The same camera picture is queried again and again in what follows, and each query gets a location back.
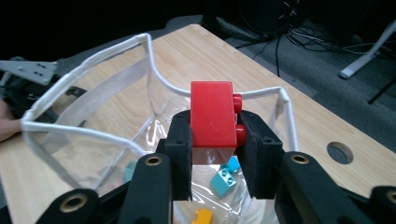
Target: transparent plastic bag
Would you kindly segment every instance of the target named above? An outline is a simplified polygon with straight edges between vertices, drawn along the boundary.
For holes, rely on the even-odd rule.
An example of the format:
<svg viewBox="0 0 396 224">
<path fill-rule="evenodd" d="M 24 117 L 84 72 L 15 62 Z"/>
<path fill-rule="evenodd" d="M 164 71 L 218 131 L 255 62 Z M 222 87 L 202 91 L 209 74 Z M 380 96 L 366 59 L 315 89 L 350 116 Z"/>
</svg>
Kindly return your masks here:
<svg viewBox="0 0 396 224">
<path fill-rule="evenodd" d="M 263 104 L 264 120 L 289 140 L 286 148 L 298 150 L 291 103 L 282 88 L 241 94 L 244 104 Z M 135 162 L 166 138 L 172 117 L 189 109 L 190 92 L 168 83 L 155 67 L 150 36 L 136 35 L 62 77 L 23 116 L 23 137 L 71 187 L 104 195 L 131 178 Z M 55 123 L 40 121 L 48 113 L 57 116 Z M 210 186 L 218 170 L 218 165 L 193 166 L 193 200 L 174 203 L 175 223 L 191 223 L 202 207 L 213 212 L 212 223 L 257 222 L 246 215 L 266 201 L 249 198 L 241 171 L 235 189 L 219 198 Z"/>
</svg>

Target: metal bracket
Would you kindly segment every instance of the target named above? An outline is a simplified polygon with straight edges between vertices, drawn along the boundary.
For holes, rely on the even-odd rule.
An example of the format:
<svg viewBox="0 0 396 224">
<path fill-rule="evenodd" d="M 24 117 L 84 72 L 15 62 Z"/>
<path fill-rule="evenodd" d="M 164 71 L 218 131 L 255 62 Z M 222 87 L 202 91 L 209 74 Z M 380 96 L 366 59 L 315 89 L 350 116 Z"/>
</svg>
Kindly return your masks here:
<svg viewBox="0 0 396 224">
<path fill-rule="evenodd" d="M 0 70 L 47 86 L 58 64 L 56 62 L 0 61 Z"/>
</svg>

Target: blue lego block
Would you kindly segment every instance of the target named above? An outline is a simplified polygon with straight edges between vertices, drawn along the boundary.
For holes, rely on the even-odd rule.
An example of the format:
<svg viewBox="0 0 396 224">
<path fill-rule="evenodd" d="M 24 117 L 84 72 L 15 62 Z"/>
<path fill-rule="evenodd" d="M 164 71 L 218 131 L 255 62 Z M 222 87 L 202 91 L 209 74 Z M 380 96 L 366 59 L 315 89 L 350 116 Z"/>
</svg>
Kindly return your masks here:
<svg viewBox="0 0 396 224">
<path fill-rule="evenodd" d="M 239 161 L 235 156 L 231 156 L 227 164 L 223 164 L 220 166 L 220 170 L 224 168 L 227 169 L 230 174 L 235 175 L 236 173 L 238 173 L 241 165 L 239 164 Z"/>
<path fill-rule="evenodd" d="M 130 181 L 132 179 L 132 176 L 134 175 L 134 168 L 136 167 L 136 161 L 130 161 L 125 169 L 124 169 L 124 174 L 122 177 L 122 180 L 124 183 Z"/>
<path fill-rule="evenodd" d="M 233 191 L 236 181 L 227 169 L 224 168 L 213 176 L 210 180 L 210 185 L 219 198 L 224 198 L 227 194 Z"/>
</svg>

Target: gray carpet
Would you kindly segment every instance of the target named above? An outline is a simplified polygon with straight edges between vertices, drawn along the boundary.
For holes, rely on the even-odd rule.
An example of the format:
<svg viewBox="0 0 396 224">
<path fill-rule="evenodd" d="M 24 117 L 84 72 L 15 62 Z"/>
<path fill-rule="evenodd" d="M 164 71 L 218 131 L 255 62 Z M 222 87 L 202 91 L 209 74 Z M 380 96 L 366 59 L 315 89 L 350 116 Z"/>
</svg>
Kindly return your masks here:
<svg viewBox="0 0 396 224">
<path fill-rule="evenodd" d="M 191 23 L 199 23 L 201 16 L 175 18 L 164 29 L 148 31 L 153 38 L 166 35 Z M 58 74 L 65 74 L 96 51 L 119 43 L 124 38 L 87 50 L 71 58 L 58 61 Z M 246 42 L 236 38 L 226 41 L 234 47 Z M 241 52 L 276 74 L 276 40 L 241 48 Z M 396 152 L 396 85 L 386 91 L 372 105 L 367 101 L 396 76 L 396 62 L 376 58 L 355 76 L 343 80 L 338 73 L 359 58 L 352 53 L 315 52 L 295 46 L 282 35 L 278 46 L 280 77 L 313 98 L 362 132 Z M 0 207 L 5 204 L 0 190 Z"/>
</svg>

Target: human hand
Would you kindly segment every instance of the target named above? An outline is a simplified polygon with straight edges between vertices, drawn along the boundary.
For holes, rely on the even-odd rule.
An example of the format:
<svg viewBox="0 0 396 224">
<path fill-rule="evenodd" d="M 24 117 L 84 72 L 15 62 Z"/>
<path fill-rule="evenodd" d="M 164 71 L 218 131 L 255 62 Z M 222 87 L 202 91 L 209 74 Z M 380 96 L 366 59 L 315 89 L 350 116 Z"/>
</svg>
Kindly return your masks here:
<svg viewBox="0 0 396 224">
<path fill-rule="evenodd" d="M 21 120 L 14 119 L 6 102 L 0 99 L 0 142 L 21 131 Z"/>
</svg>

